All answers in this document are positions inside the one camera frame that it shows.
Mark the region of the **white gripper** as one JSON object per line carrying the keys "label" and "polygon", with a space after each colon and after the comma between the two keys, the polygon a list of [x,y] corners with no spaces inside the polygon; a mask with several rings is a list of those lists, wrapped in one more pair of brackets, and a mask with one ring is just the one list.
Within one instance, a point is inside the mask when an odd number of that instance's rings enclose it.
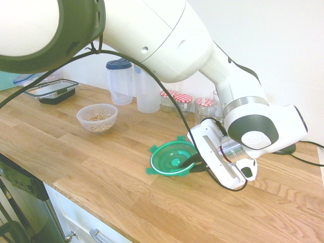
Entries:
{"label": "white gripper", "polygon": [[[208,170],[209,167],[209,172],[217,178],[222,186],[228,189],[238,190],[246,185],[247,180],[238,168],[224,158],[220,150],[223,135],[212,119],[206,119],[193,127],[187,137],[191,143],[196,145],[197,151],[207,164],[194,165],[190,169],[191,173],[203,172]],[[181,163],[179,168],[200,162],[200,155],[192,155]]]}

